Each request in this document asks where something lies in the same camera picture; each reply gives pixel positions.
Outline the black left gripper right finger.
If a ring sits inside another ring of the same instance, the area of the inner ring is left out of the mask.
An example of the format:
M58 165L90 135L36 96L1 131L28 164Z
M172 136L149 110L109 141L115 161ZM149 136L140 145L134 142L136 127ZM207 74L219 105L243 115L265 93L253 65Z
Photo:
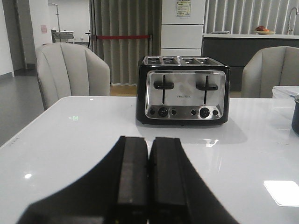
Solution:
M151 224L236 224L186 156L180 139L155 138L149 156Z

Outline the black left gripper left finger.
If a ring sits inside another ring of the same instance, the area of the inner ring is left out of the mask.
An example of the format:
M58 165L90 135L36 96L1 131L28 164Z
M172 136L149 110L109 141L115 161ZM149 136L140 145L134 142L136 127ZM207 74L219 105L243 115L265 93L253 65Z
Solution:
M148 150L144 138L121 136L88 173L22 215L24 224L145 224Z

